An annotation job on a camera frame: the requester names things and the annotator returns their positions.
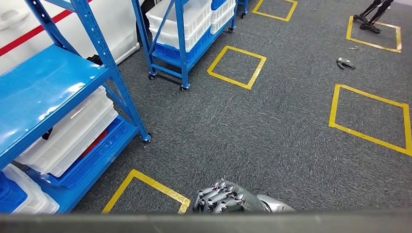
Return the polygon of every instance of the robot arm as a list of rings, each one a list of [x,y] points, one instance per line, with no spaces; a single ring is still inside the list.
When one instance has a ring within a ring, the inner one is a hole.
[[[211,187],[199,190],[192,202],[194,213],[229,213],[235,211],[272,213],[293,211],[288,205],[266,195],[253,195],[240,185],[216,181]]]

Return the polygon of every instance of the red stripe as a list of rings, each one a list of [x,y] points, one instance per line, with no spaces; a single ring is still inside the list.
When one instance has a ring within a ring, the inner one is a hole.
[[[72,13],[71,11],[64,10],[61,13],[59,13],[58,15],[56,15],[55,17],[53,17],[53,22],[57,23],[57,22],[61,21],[62,19],[66,18],[71,13]],[[5,55],[6,53],[11,51],[15,47],[23,44],[24,42],[28,41],[29,39],[31,39],[32,37],[34,37],[35,35],[39,34],[42,31],[44,31],[44,28],[43,28],[43,26],[40,25],[40,26],[34,28],[33,30],[29,31],[28,33],[22,35],[21,37],[17,38],[16,40],[12,41],[11,43],[9,43],[6,46],[4,46],[3,48],[1,48],[0,49],[0,56]]]

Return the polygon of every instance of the rolling cart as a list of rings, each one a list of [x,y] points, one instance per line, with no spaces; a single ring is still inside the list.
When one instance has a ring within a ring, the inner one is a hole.
[[[218,31],[214,32],[213,34],[210,33],[210,31],[206,32],[199,39],[199,41],[193,46],[193,49],[190,52],[186,51],[185,49],[186,48],[186,43],[185,43],[185,26],[186,25],[183,22],[183,14],[184,14],[183,8],[187,2],[188,0],[171,0],[170,1],[169,6],[157,30],[157,34],[154,36],[154,39],[151,42],[149,41],[149,38],[147,35],[146,27],[144,24],[143,13],[139,5],[137,5],[136,0],[132,0],[133,8],[136,14],[139,33],[140,33],[142,43],[143,43],[143,50],[144,50],[147,64],[149,67],[149,79],[150,80],[155,79],[156,74],[157,74],[156,70],[163,71],[167,74],[173,75],[182,80],[181,85],[180,85],[181,91],[186,91],[190,87],[189,80],[188,80],[188,72],[199,61],[199,59],[203,56],[203,54],[207,51],[207,49],[210,48],[210,46],[219,37],[219,35],[226,28],[228,28],[228,32],[231,33],[236,27],[235,26],[236,14],[231,14],[229,15],[230,19],[223,26],[221,26]],[[176,15],[179,49],[176,50],[176,53],[174,53],[174,56],[170,56],[169,54],[165,55],[165,53],[159,52],[159,50],[163,48],[159,47],[156,43],[161,34],[160,32],[162,31],[163,26],[165,25],[165,22],[167,21],[169,12],[171,11],[173,5],[175,5],[174,7],[175,7],[175,15]],[[236,6],[234,7],[234,13],[236,13],[236,10],[237,10],[237,2],[236,2]],[[164,63],[178,67],[180,68],[180,72],[175,72],[162,65],[159,65],[158,63],[155,62],[155,60],[159,60]]]
[[[149,142],[151,136],[140,119],[88,1],[47,1],[77,14],[103,65],[79,56],[41,2],[26,0],[54,44],[0,76],[0,169],[46,132],[53,134],[50,129],[101,85],[131,119],[117,116],[101,141],[56,178],[53,186],[36,171],[26,171],[59,204],[57,212],[64,213],[76,205],[137,134],[144,142]],[[108,80],[112,81],[117,94],[105,84]]]

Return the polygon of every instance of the yellow tape square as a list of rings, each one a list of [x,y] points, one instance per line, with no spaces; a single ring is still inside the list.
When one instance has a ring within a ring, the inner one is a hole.
[[[393,145],[391,143],[379,140],[377,138],[365,135],[365,134],[360,133],[358,131],[355,131],[353,129],[349,129],[347,127],[344,127],[342,125],[337,124],[335,122],[335,119],[336,119],[336,111],[338,109],[338,99],[339,99],[339,90],[340,90],[340,88],[344,88],[346,90],[353,91],[353,92],[361,94],[363,96],[366,96],[366,97],[369,97],[369,98],[372,98],[372,99],[375,99],[375,100],[379,100],[379,101],[382,101],[384,103],[391,104],[391,105],[402,108],[403,109],[403,122],[404,122],[404,129],[405,129],[405,146],[406,146],[406,148],[398,147],[398,146]],[[388,100],[388,99],[385,99],[385,98],[382,98],[382,97],[379,97],[379,96],[375,96],[375,95],[366,93],[364,91],[361,91],[361,90],[358,90],[358,89],[355,89],[355,88],[352,88],[350,86],[346,86],[346,85],[343,85],[343,84],[335,84],[335,91],[333,93],[333,98],[332,98],[332,107],[330,109],[329,126],[332,127],[332,128],[336,128],[338,130],[342,130],[344,132],[350,133],[350,134],[355,135],[357,137],[366,139],[368,141],[377,143],[381,146],[384,146],[384,147],[396,150],[398,152],[407,154],[409,156],[412,156],[411,119],[410,119],[410,116],[409,116],[409,105],[406,104],[406,103],[399,103],[399,102],[395,102],[393,100]]]
[[[112,196],[112,198],[109,200],[109,202],[106,204],[104,207],[102,213],[109,213],[110,210],[113,208],[113,206],[116,204],[116,202],[119,200],[120,196],[123,194],[123,192],[126,190],[127,186],[130,184],[133,178],[137,178],[146,184],[150,185],[151,187],[159,190],[160,192],[166,194],[167,196],[175,199],[176,201],[180,202],[182,205],[179,208],[178,213],[179,214],[184,214],[186,212],[186,209],[189,207],[190,200],[185,198],[184,196],[178,194],[177,192],[171,190],[170,188],[162,185],[161,183],[153,180],[152,178],[146,176],[145,174],[133,169],[129,172],[127,175],[126,179],[121,183],[119,188],[116,190],[115,194]]]
[[[348,27],[347,27],[347,31],[346,31],[346,39],[351,40],[353,42],[357,42],[357,43],[361,43],[364,45],[369,45],[378,49],[382,49],[382,50],[387,50],[387,51],[392,51],[392,52],[401,52],[402,50],[402,43],[401,43],[401,37],[400,37],[400,27],[395,26],[395,25],[390,25],[390,24],[386,24],[386,23],[380,23],[380,22],[376,22],[376,24],[382,25],[382,26],[386,26],[386,27],[391,27],[391,28],[395,28],[396,31],[396,49],[393,48],[387,48],[387,47],[383,47],[381,45],[376,45],[376,44],[372,44],[363,40],[358,40],[358,39],[354,39],[352,38],[352,25],[353,25],[353,16],[349,17],[349,22],[348,22]]]
[[[255,72],[253,73],[253,75],[250,78],[248,83],[241,83],[241,82],[238,82],[238,81],[233,80],[231,78],[228,78],[228,77],[225,77],[223,75],[220,75],[220,74],[217,74],[217,73],[213,72],[213,69],[216,67],[216,65],[221,60],[221,58],[223,57],[223,55],[226,53],[227,50],[237,51],[237,52],[244,53],[246,55],[250,55],[250,56],[253,56],[253,57],[256,57],[256,58],[260,59],[260,62],[259,62]],[[209,75],[211,75],[213,77],[216,77],[218,79],[224,80],[226,82],[229,82],[229,83],[232,83],[234,85],[238,85],[238,86],[241,86],[243,88],[246,88],[246,89],[250,90],[252,88],[253,84],[255,83],[255,80],[258,77],[260,71],[262,70],[263,64],[265,64],[265,62],[266,62],[266,57],[264,57],[264,56],[254,54],[252,52],[241,50],[241,49],[238,49],[238,48],[227,45],[223,48],[223,50],[219,53],[219,55],[216,57],[216,59],[210,65],[209,69],[207,69],[207,72],[209,73]]]
[[[258,10],[259,10],[260,5],[262,5],[263,0],[260,0],[260,1],[256,4],[256,6],[255,6],[255,8],[253,9],[252,13],[255,13],[255,14],[258,14],[258,15],[261,15],[261,16],[266,16],[266,17],[269,17],[269,18],[275,18],[275,19],[279,19],[279,20],[282,20],[282,21],[289,22],[289,20],[290,20],[291,17],[292,17],[293,12],[295,11],[297,2],[296,2],[296,1],[293,1],[293,0],[284,0],[284,1],[287,1],[287,2],[291,2],[291,3],[292,3],[292,7],[291,7],[291,9],[289,10],[289,13],[288,13],[288,15],[286,16],[286,18],[282,18],[282,17],[279,17],[279,16],[273,16],[273,15],[270,15],[270,14],[266,14],[266,13],[259,12]]]

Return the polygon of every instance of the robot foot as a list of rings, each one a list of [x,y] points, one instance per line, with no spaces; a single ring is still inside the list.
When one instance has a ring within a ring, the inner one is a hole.
[[[362,21],[363,23],[369,23],[368,19],[367,19],[366,17],[363,17],[363,16],[354,15],[354,16],[353,16],[353,19],[354,19],[354,20],[360,20],[360,21]]]
[[[376,28],[375,26],[372,26],[368,23],[364,23],[359,27],[361,30],[370,30],[376,34],[380,33],[380,29]]]

